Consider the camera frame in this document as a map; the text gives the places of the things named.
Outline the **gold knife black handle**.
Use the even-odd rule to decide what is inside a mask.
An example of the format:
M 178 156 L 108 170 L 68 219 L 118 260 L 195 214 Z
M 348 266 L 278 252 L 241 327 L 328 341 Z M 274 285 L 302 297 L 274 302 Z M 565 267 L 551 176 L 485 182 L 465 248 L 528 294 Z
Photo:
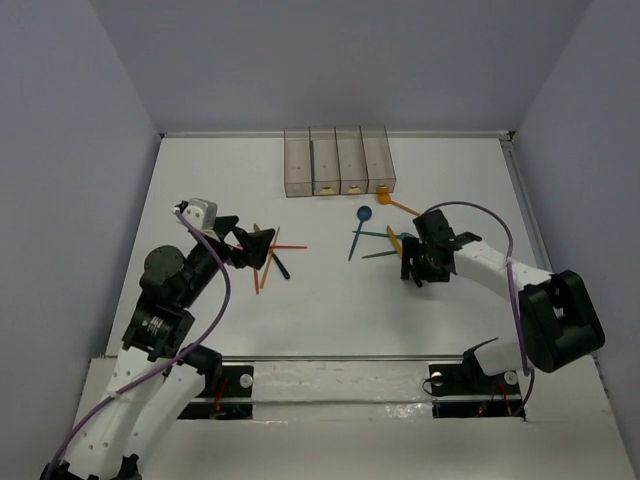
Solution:
M 260 227 L 254 223 L 254 231 L 261 231 Z M 288 272 L 288 270 L 286 269 L 286 267 L 284 266 L 284 264 L 282 263 L 282 261 L 280 260 L 280 258 L 278 257 L 278 255 L 274 252 L 271 252 L 271 257 L 272 257 L 272 261 L 276 264 L 277 268 L 279 269 L 280 273 L 283 275 L 285 280 L 290 280 L 291 275 Z
M 390 226 L 386 227 L 386 232 L 387 232 L 389 240 L 390 240 L 390 242 L 391 242 L 396 254 L 399 257 L 402 257 L 402 244 L 401 244 L 401 241 L 399 240 L 398 236 L 395 234 L 395 232 L 393 231 L 393 229 Z

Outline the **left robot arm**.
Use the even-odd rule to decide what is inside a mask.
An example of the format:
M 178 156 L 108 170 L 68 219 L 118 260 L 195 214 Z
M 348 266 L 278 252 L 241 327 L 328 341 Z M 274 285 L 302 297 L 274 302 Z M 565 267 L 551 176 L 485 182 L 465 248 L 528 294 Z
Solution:
M 273 229 L 247 232 L 235 216 L 213 218 L 195 206 L 173 211 L 195 238 L 188 255 L 171 245 L 144 262 L 141 294 L 100 402 L 71 430 L 44 468 L 44 479 L 139 479 L 162 437 L 198 394 L 215 392 L 221 355 L 206 346 L 223 315 L 216 314 L 191 344 L 189 309 L 210 281 L 228 270 L 262 268 Z

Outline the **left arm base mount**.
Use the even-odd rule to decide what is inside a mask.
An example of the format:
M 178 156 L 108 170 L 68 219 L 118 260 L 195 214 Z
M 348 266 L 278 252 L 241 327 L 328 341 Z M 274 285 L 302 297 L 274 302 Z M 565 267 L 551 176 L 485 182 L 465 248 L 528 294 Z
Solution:
M 224 363 L 215 385 L 206 384 L 178 416 L 179 420 L 251 420 L 254 366 Z

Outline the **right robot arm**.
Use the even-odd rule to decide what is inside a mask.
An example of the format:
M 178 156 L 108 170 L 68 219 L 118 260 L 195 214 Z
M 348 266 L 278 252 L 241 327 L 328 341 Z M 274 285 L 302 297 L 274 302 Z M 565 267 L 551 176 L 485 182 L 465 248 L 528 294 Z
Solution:
M 462 382 L 482 392 L 497 375 L 553 373 L 604 346 L 605 332 L 577 273 L 529 266 L 474 233 L 455 233 L 439 209 L 425 211 L 413 224 L 416 236 L 402 242 L 402 279 L 422 286 L 462 277 L 505 299 L 514 317 L 514 339 L 492 338 L 467 349 L 459 372 L 444 375 L 444 384 Z

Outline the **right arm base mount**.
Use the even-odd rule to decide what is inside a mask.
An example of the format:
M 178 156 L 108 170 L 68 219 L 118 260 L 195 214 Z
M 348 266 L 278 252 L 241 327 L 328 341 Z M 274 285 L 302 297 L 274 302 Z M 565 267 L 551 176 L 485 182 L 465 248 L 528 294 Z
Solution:
M 469 377 L 461 364 L 430 364 L 422 390 L 431 399 L 435 419 L 525 417 L 524 394 L 513 371 Z

